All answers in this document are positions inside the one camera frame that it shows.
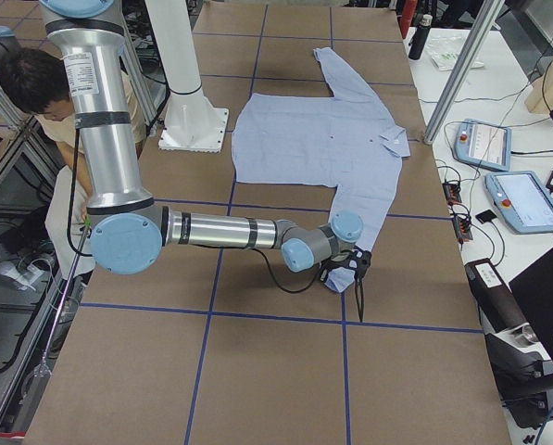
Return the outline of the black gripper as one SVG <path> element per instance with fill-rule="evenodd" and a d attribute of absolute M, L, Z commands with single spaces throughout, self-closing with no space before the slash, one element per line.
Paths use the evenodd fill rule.
<path fill-rule="evenodd" d="M 325 281 L 331 271 L 337 268 L 343 268 L 351 271 L 353 280 L 356 281 L 356 305 L 358 320 L 362 323 L 364 320 L 364 288 L 363 278 L 371 267 L 371 252 L 361 248 L 353 250 L 343 250 L 339 259 L 328 259 L 321 266 L 320 279 Z"/>

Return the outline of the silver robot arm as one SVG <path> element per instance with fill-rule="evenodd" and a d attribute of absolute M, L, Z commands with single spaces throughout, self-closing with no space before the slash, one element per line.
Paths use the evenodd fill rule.
<path fill-rule="evenodd" d="M 217 152 L 229 112 L 206 98 L 187 8 L 182 1 L 145 5 L 168 84 L 160 144 L 165 149 Z M 350 211 L 307 230 L 287 220 L 179 212 L 158 205 L 142 183 L 120 54 L 130 43 L 118 1 L 44 1 L 46 33 L 62 54 L 75 109 L 75 142 L 88 165 L 87 205 L 94 260 L 117 274 L 139 273 L 168 243 L 203 248 L 278 249 L 293 272 L 318 277 L 343 267 L 360 283 L 371 262 L 358 247 L 359 216 Z"/>

